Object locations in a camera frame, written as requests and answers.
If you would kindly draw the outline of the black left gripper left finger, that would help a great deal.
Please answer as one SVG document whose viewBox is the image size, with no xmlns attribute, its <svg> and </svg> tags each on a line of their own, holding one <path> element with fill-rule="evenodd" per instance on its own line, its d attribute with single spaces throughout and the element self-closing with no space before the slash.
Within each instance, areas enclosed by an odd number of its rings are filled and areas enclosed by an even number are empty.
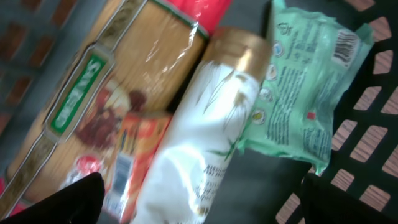
<svg viewBox="0 0 398 224">
<path fill-rule="evenodd" d="M 1 224 L 95 224 L 105 195 L 104 180 L 94 172 L 39 203 L 1 220 Z"/>
</svg>

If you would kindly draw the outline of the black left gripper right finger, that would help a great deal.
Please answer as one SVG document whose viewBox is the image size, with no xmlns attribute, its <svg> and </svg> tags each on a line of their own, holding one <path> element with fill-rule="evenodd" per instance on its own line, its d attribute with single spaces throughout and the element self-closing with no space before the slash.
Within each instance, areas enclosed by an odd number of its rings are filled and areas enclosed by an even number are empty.
<svg viewBox="0 0 398 224">
<path fill-rule="evenodd" d="M 300 193 L 306 224 L 397 224 L 315 174 L 307 174 Z"/>
</svg>

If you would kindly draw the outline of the small orange snack packet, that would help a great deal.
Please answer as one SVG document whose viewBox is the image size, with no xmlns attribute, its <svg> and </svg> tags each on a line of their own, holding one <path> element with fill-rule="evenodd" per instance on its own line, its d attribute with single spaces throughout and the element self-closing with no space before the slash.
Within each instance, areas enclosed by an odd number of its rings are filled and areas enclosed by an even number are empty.
<svg viewBox="0 0 398 224">
<path fill-rule="evenodd" d="M 103 210 L 118 223 L 133 217 L 137 196 L 171 118 L 167 113 L 129 113 L 124 117 L 103 203 Z"/>
</svg>

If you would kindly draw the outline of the white tube gold cap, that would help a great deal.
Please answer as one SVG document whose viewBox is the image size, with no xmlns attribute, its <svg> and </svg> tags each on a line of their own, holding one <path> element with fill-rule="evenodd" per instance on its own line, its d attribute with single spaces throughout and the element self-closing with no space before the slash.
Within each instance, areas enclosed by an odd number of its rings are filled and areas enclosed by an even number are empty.
<svg viewBox="0 0 398 224">
<path fill-rule="evenodd" d="M 247 30 L 211 38 L 144 179 L 133 223 L 203 223 L 251 114 L 270 47 Z"/>
</svg>

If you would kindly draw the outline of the teal snack packet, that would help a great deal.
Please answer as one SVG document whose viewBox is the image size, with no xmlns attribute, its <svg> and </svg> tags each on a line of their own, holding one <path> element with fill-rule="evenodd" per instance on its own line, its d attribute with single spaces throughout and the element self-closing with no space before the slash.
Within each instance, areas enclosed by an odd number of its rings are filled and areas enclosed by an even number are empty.
<svg viewBox="0 0 398 224">
<path fill-rule="evenodd" d="M 373 29 L 356 30 L 320 12 L 271 3 L 272 55 L 240 150 L 329 165 L 333 112 L 374 45 Z"/>
</svg>

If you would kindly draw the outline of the spaghetti pasta packet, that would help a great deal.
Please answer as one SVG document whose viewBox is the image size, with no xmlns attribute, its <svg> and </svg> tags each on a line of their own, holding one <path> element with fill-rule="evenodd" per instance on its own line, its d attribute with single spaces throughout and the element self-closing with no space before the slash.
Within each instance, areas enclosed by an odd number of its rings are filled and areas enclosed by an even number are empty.
<svg viewBox="0 0 398 224">
<path fill-rule="evenodd" d="M 38 115 L 1 190 L 1 217 L 98 172 L 106 180 L 124 117 L 165 113 L 229 1 L 113 1 L 93 41 Z"/>
</svg>

